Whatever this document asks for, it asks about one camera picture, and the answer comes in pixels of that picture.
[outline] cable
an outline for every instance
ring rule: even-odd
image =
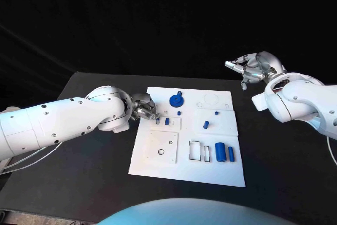
[[[15,165],[18,165],[19,163],[22,163],[25,160],[28,160],[31,157],[34,157],[47,147],[41,148],[29,157],[27,157],[25,159],[22,159],[21,161],[18,161],[16,163],[14,163],[12,165],[4,167],[0,169],[0,171],[4,171],[5,169],[14,167]]]
[[[38,161],[35,161],[34,163],[31,163],[29,165],[27,165],[25,167],[22,167],[22,168],[19,168],[19,169],[15,169],[15,170],[11,170],[11,171],[8,171],[8,172],[5,172],[5,173],[0,173],[0,175],[5,175],[5,174],[8,174],[8,173],[12,173],[12,172],[15,172],[15,171],[18,171],[18,170],[22,170],[22,169],[31,167],[34,164],[37,164],[42,159],[45,159],[45,158],[50,156],[50,154],[58,149],[58,147],[61,146],[63,143],[64,143],[64,142],[61,142],[61,143],[58,144],[58,146],[55,147],[55,149],[54,149]]]
[[[329,136],[328,136],[328,143],[329,143],[329,151],[330,151],[330,155],[332,155],[332,158],[335,160],[335,163],[337,165],[337,161],[336,161],[336,158],[335,158],[335,155],[333,155],[333,152],[332,152],[332,147],[330,147],[330,139],[329,139]]]

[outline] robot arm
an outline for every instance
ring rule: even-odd
[[[306,121],[323,135],[337,139],[337,86],[326,86],[305,74],[289,73],[269,52],[245,55],[225,65],[243,74],[244,90],[250,83],[267,82],[266,92],[253,97],[260,111],[270,109],[281,122]]]
[[[120,133],[140,112],[158,119],[152,98],[135,101],[117,87],[96,89],[87,98],[71,98],[0,114],[0,160],[88,134],[96,127]]]

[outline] white board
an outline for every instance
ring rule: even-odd
[[[185,104],[175,108],[169,100],[178,91],[184,93]],[[162,129],[155,126],[156,121],[142,119],[129,174],[245,187],[231,92],[162,87],[149,87],[148,92],[162,116],[181,118],[181,129],[171,130],[165,126]],[[220,111],[220,115],[214,117],[215,111]],[[211,130],[201,127],[207,118],[214,120]],[[159,159],[149,161],[146,158],[152,131],[178,133],[176,163],[169,164]],[[191,141],[201,142],[201,161],[191,160]],[[217,161],[218,142],[225,143],[227,162]],[[204,159],[204,146],[209,146],[211,163]],[[234,147],[235,162],[230,161],[228,146]]]

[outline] black table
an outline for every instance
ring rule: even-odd
[[[257,111],[251,97],[264,83],[243,91],[240,81],[76,73],[60,99],[86,97],[103,85],[130,94],[148,86],[233,91],[247,188],[129,175],[139,130],[130,121],[127,131],[94,130],[14,173],[2,209],[99,222],[139,203],[189,197],[248,206],[302,224],[337,221],[337,167],[326,137],[307,123],[283,124],[270,111]]]

